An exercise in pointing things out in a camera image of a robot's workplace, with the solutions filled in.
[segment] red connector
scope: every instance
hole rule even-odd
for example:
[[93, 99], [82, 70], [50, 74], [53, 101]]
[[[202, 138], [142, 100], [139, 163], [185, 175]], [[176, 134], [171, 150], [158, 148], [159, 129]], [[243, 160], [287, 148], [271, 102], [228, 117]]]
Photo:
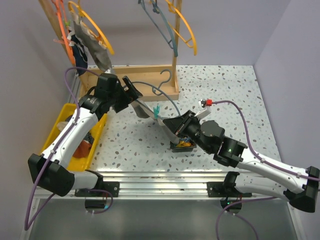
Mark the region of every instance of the red connector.
[[211, 106], [212, 105], [212, 99], [207, 99], [205, 102], [205, 105]]

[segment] wooden rack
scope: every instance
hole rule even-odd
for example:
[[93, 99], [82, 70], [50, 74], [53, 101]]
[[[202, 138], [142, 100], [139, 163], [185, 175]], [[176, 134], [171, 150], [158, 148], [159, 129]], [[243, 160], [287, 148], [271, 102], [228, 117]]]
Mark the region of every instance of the wooden rack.
[[[38, 0], [40, 5], [42, 6], [43, 11], [45, 12], [46, 17], [48, 18], [56, 36], [58, 39], [61, 39], [62, 32], [59, 26], [59, 22], [56, 16], [56, 13], [53, 9], [52, 3], [50, 0]], [[178, 11], [181, 12], [182, 8], [182, 0], [177, 0], [175, 7]], [[178, 14], [175, 15], [175, 30], [180, 32], [180, 16]], [[178, 47], [179, 36], [175, 33], [174, 40]], [[164, 72], [160, 74], [162, 70], [169, 69], [172, 72], [172, 78], [169, 82], [164, 83], [161, 86], [161, 90], [164, 91], [168, 96], [170, 96], [173, 100], [177, 100], [179, 98], [179, 86], [177, 81], [177, 57], [172, 54], [172, 64], [168, 65], [143, 65], [143, 66], [121, 66], [115, 67], [115, 73], [118, 78], [121, 79], [123, 76], [128, 76], [129, 79], [134, 81], [143, 81], [155, 85], [156, 87], [163, 81], [169, 78], [169, 73]], [[98, 68], [90, 68], [90, 70], [100, 74], [101, 70]], [[89, 88], [95, 86], [97, 84], [97, 76], [92, 73], [86, 72], [81, 75], [81, 89], [79, 93], [79, 97], [82, 97]], [[137, 84], [136, 88], [143, 94], [143, 100], [146, 102], [152, 101], [166, 101], [167, 98], [165, 96], [160, 95], [157, 96], [152, 93], [152, 88], [146, 85]]]

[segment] black mounting bracket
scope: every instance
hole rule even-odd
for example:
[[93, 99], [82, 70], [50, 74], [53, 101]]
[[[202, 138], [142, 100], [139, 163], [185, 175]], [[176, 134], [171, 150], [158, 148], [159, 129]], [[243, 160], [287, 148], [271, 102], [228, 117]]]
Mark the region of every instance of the black mounting bracket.
[[[111, 193], [114, 198], [117, 198], [119, 196], [120, 182], [118, 182], [118, 181], [104, 181], [102, 188], [103, 188], [103, 190], [106, 190], [109, 193]], [[105, 197], [104, 192], [88, 191], [87, 189], [77, 189], [77, 190], [75, 190], [74, 195], [76, 197], [86, 197], [86, 198]]]
[[[237, 192], [226, 192], [223, 187], [223, 181], [209, 181], [206, 183], [206, 190], [209, 198], [237, 198], [239, 193]], [[241, 193], [243, 198], [252, 197], [252, 193]]]

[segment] yellow bin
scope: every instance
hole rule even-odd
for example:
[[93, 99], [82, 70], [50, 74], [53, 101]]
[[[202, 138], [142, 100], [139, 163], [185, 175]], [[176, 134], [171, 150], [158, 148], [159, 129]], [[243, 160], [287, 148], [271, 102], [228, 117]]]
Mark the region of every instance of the yellow bin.
[[[67, 117], [74, 114], [75, 110], [76, 110], [75, 104], [66, 103], [63, 106], [57, 120], [54, 123], [54, 126], [50, 132], [49, 137], [45, 141], [45, 144], [41, 152], [43, 152], [47, 147], [49, 147], [49, 145], [52, 144], [60, 134], [60, 131], [57, 128], [57, 124], [59, 122], [64, 122]], [[84, 170], [89, 169], [100, 135], [102, 133], [102, 130], [104, 129], [104, 126], [106, 125], [106, 121], [107, 121], [107, 114], [104, 114], [103, 117], [100, 119], [100, 121], [91, 129], [90, 133], [94, 138], [94, 141], [93, 141], [92, 148], [89, 152], [89, 155], [87, 157], [82, 157], [82, 158], [72, 157], [67, 167], [69, 171], [83, 172]]]

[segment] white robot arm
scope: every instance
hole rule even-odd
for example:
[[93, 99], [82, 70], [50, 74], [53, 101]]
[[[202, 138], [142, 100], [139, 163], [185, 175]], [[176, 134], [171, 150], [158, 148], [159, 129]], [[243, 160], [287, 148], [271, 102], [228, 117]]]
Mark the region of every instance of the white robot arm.
[[248, 170], [260, 176], [250, 177], [244, 173], [228, 172], [222, 184], [222, 191], [229, 194], [256, 193], [288, 201], [293, 207], [313, 213], [316, 209], [320, 170], [316, 167], [299, 168], [276, 161], [260, 153], [253, 155], [248, 147], [225, 136], [225, 129], [215, 121], [200, 124], [200, 119], [210, 114], [212, 100], [201, 100], [203, 108], [198, 113], [167, 118], [163, 123], [180, 138], [189, 137], [213, 159], [227, 167]]
[[41, 155], [32, 154], [28, 159], [34, 183], [61, 197], [70, 190], [106, 190], [103, 177], [99, 173], [89, 170], [70, 172], [66, 168], [87, 132], [110, 108], [118, 113], [142, 97], [126, 76], [123, 81], [125, 86], [122, 86], [114, 74], [100, 75], [93, 88], [94, 94], [90, 94], [93, 90], [91, 89], [80, 99], [79, 109], [75, 110], [56, 140]]

